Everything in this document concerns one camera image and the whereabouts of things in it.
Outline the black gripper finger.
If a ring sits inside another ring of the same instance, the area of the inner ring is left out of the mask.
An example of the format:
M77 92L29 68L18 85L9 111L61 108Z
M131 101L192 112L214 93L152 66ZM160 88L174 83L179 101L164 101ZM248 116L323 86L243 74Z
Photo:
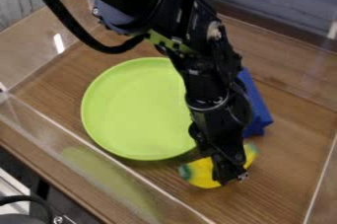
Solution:
M202 134L195 135L195 143L203 157L211 157L216 154L216 148Z
M214 164L212 180L226 186L234 180L243 181L248 178L250 173L244 165L247 164L247 154L244 151L235 155L235 160L231 161L220 152L211 155Z

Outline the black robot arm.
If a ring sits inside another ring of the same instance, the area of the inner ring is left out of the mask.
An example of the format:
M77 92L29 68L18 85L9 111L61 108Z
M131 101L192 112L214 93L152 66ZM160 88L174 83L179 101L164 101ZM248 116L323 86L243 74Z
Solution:
M190 135L210 159L211 181L227 185L244 180L250 163L244 130L254 120L254 106L239 78L243 56L212 6L204 0L95 0L93 14L99 22L130 38L110 46L89 33L61 0L43 1L95 50L121 54L148 41L168 57L183 79L192 118Z

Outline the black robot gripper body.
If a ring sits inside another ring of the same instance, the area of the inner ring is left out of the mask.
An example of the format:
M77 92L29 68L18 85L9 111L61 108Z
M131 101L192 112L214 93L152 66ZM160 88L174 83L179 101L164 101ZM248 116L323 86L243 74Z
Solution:
M195 139L202 134L226 157L234 161L235 155L244 151L244 129L254 118L252 105L247 101L219 104L187 103L192 125L190 134Z

